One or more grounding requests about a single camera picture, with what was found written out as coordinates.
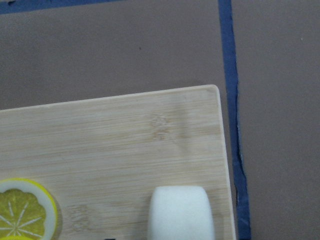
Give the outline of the top lemon slice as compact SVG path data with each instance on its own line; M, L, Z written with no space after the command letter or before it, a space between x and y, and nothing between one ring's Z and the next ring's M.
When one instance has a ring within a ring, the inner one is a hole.
M52 240L57 227L57 205L42 185L26 178L0 181L2 240Z

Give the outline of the bamboo cutting board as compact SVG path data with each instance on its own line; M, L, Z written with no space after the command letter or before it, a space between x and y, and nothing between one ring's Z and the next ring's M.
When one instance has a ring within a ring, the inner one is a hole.
M219 89L201 85L0 112L0 177L43 185L57 240L144 240L158 186L201 186L236 238Z

